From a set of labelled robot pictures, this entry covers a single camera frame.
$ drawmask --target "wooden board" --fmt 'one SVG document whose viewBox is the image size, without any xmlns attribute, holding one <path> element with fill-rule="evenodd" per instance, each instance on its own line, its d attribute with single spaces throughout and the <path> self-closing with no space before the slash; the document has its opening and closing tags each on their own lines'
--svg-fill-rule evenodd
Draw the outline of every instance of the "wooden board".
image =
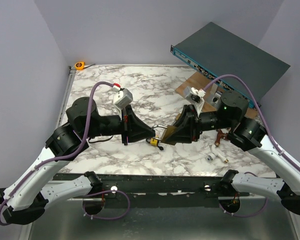
<svg viewBox="0 0 300 240">
<path fill-rule="evenodd" d="M 191 77 L 189 77 L 184 83 L 182 83 L 175 91 L 183 97 L 184 95 L 184 89 L 186 87 L 192 87 L 196 89 L 203 89 L 208 83 L 210 83 L 211 80 L 200 74 L 199 72 L 196 72 Z M 207 99 L 210 95 L 211 87 L 209 87 L 206 91 L 206 94 L 204 96 L 204 99 Z M 224 92 L 225 90 L 218 86 L 218 91 Z M 202 108 L 202 112 L 213 112 L 217 109 L 214 106 L 211 106 L 209 103 L 205 102 Z M 255 109 L 248 108 L 246 111 L 245 116 L 250 119 L 254 119 L 258 115 L 258 112 Z"/>
</svg>

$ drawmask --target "orange tape measure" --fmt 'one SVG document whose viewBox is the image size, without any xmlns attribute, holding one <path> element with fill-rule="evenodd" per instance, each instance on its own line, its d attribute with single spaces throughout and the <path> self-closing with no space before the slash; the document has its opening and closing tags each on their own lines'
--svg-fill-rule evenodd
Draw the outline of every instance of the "orange tape measure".
<svg viewBox="0 0 300 240">
<path fill-rule="evenodd" d="M 78 61 L 75 65 L 74 65 L 75 69 L 78 71 L 81 71 L 85 68 L 85 62 L 84 61 Z"/>
</svg>

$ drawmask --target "white wall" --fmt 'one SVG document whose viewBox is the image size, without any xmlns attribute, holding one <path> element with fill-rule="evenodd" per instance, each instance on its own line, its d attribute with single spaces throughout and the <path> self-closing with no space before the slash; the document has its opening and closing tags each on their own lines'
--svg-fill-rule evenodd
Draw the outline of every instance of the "white wall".
<svg viewBox="0 0 300 240">
<path fill-rule="evenodd" d="M 69 69 L 33 0 L 0 0 L 0 188 L 36 159 L 56 126 Z M 0 226 L 0 240 L 20 226 Z"/>
<path fill-rule="evenodd" d="M 283 2 L 259 47 L 291 65 L 261 109 L 275 139 L 300 161 L 300 0 Z"/>
<path fill-rule="evenodd" d="M 210 21 L 258 45 L 283 0 L 34 0 L 67 63 L 181 64 L 170 53 Z"/>
</svg>

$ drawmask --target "metal floor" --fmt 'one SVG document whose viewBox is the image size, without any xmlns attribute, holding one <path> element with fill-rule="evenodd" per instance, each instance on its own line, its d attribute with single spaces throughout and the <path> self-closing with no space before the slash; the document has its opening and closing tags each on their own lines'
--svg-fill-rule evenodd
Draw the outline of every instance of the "metal floor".
<svg viewBox="0 0 300 240">
<path fill-rule="evenodd" d="M 238 213 L 259 210 L 264 199 L 241 199 Z M 123 209 L 104 209 L 110 217 Z M 237 218 L 219 208 L 134 208 L 115 221 L 83 216 L 82 202 L 71 200 L 48 209 L 33 223 L 30 240 L 297 240 L 290 214 L 269 201 L 255 217 Z"/>
</svg>

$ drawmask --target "marble surface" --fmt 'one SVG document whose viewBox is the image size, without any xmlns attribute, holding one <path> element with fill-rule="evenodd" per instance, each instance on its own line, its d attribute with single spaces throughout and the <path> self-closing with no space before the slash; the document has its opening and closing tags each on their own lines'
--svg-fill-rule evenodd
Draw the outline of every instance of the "marble surface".
<svg viewBox="0 0 300 240">
<path fill-rule="evenodd" d="M 187 66 L 93 66 L 76 73 L 67 108 L 75 99 L 88 97 L 98 81 L 119 83 L 133 94 L 131 103 L 135 114 L 149 126 L 172 124 L 183 105 L 189 104 L 175 89 L 195 71 Z M 108 86 L 97 88 L 94 100 L 100 115 L 116 114 L 112 107 L 113 92 Z M 253 172 L 260 177 L 275 174 L 259 159 L 243 152 L 228 141 L 221 140 L 218 148 L 228 158 L 207 161 L 216 131 L 204 132 L 198 142 L 162 144 L 164 151 L 145 141 L 124 146 L 121 136 L 108 142 L 90 144 L 74 161 L 61 170 L 63 173 L 96 171 L 99 174 L 222 176 L 227 170 Z"/>
</svg>

